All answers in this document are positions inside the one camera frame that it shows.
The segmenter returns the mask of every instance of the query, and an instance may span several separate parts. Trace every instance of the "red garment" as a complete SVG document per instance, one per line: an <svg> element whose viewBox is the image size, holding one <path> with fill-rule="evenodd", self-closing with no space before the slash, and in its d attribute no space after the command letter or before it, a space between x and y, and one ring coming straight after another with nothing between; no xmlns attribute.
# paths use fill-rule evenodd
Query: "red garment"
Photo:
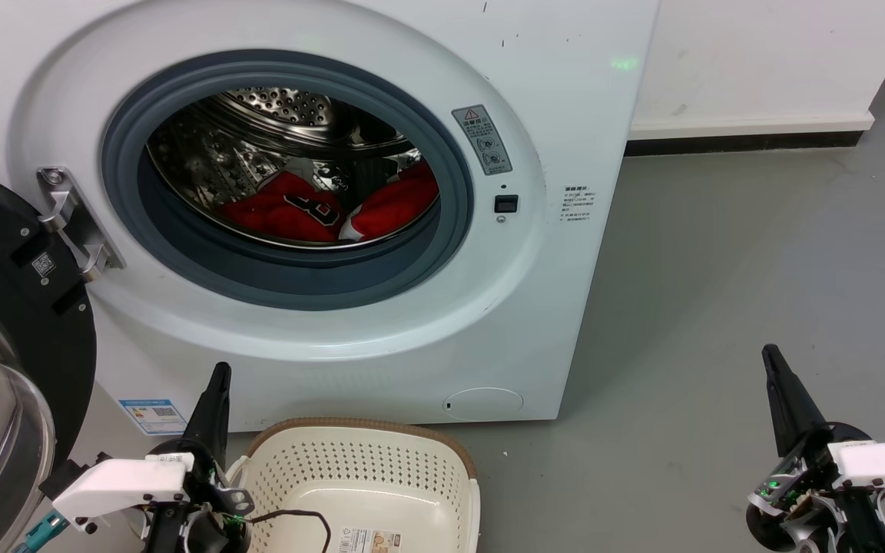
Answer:
<svg viewBox="0 0 885 553"><path fill-rule="evenodd" d="M218 207L222 216L290 240L334 242L340 235L343 211L331 192L317 192L292 173L278 173L255 195Z"/></svg>
<svg viewBox="0 0 885 553"><path fill-rule="evenodd" d="M340 228L340 239L370 240L399 230L439 195L439 185L425 161L401 171L360 204Z"/></svg>

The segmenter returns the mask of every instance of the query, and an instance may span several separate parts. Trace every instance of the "front-loading washing machine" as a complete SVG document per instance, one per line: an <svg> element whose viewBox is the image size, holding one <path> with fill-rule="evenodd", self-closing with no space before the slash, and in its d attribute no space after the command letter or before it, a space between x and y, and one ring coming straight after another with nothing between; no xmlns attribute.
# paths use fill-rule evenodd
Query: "front-loading washing machine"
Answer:
<svg viewBox="0 0 885 553"><path fill-rule="evenodd" d="M554 418L656 10L0 0L0 332L152 434L218 361L233 431Z"/></svg>

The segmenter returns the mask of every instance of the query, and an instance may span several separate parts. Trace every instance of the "blue cable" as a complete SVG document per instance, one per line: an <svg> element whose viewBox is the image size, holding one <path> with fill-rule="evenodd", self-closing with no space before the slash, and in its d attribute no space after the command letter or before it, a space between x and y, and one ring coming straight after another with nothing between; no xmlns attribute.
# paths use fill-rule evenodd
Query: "blue cable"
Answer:
<svg viewBox="0 0 885 553"><path fill-rule="evenodd" d="M60 512L50 511L36 526L32 526L25 533L25 541L18 544L13 553L36 553L46 545L47 541L57 538L69 525L70 521Z"/></svg>

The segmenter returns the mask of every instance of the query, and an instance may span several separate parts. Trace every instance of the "laundry basket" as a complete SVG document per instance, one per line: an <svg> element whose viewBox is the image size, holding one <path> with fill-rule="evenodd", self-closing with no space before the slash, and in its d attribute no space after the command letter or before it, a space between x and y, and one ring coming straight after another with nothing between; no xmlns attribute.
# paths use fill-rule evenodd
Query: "laundry basket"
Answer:
<svg viewBox="0 0 885 553"><path fill-rule="evenodd" d="M417 426L299 418L261 432L228 470L260 517L299 508L330 523L330 553L474 553L480 488L470 455ZM308 517L252 525L252 553L320 553L326 531Z"/></svg>

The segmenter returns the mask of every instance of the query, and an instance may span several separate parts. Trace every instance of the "brown basket rim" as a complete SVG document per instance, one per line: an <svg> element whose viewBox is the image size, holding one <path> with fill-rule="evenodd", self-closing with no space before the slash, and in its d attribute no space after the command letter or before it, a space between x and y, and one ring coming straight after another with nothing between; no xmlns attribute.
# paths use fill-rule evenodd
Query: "brown basket rim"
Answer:
<svg viewBox="0 0 885 553"><path fill-rule="evenodd" d="M401 424L397 422L387 422L383 420L372 420L366 418L347 418L347 417L337 417L337 416L314 416L314 417L302 417L302 418L290 418L288 420L283 420L280 423L273 424L265 430L261 431L259 435L255 437L255 440L252 441L252 445L249 445L248 452L245 455L248 455L249 458L252 455L255 455L255 452L258 448L261 447L261 444L266 443L266 441L273 437L275 434L282 432L283 430L291 430L293 428L305 428L309 426L331 426L337 428L366 428L368 430L383 430L386 432L397 432L399 434L408 434L410 436L417 436L419 438L428 438L429 440L433 440L439 442L440 444L446 445L447 448L452 449L459 456L460 461L463 461L463 466L466 469L466 475L468 478L476 479L477 477L477 469L473 465L473 459L470 458L469 452L463 448L463 445L460 445L459 442L453 440L446 434L442 434L442 432L437 432L435 430L429 430L428 428L422 428L421 426L412 426L410 424Z"/></svg>

